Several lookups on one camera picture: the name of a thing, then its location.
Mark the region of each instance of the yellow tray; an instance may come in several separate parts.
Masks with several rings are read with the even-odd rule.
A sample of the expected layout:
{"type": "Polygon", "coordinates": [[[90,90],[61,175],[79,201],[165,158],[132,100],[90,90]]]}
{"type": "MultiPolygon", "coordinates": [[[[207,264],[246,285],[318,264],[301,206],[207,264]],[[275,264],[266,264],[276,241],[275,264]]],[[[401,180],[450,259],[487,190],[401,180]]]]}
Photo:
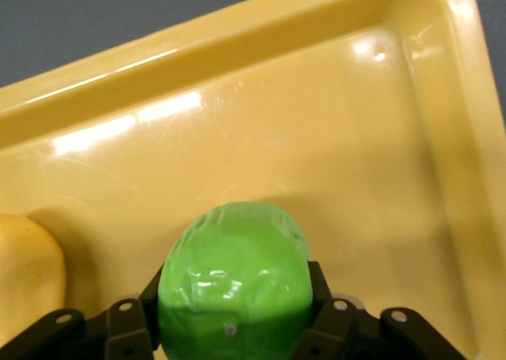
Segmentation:
{"type": "Polygon", "coordinates": [[[506,140],[474,0],[251,0],[0,104],[0,211],[59,240],[69,307],[139,292],[200,214],[265,200],[334,292],[506,358],[506,140]]]}

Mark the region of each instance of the dark gray surface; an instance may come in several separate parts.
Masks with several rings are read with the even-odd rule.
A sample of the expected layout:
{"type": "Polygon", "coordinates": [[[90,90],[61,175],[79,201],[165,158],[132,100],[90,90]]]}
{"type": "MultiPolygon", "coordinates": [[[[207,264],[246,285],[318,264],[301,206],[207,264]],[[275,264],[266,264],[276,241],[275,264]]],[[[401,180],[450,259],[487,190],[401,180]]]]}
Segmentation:
{"type": "MultiPolygon", "coordinates": [[[[241,1],[0,0],[0,87],[241,1]]],[[[506,3],[478,5],[506,116],[506,3]]]]}

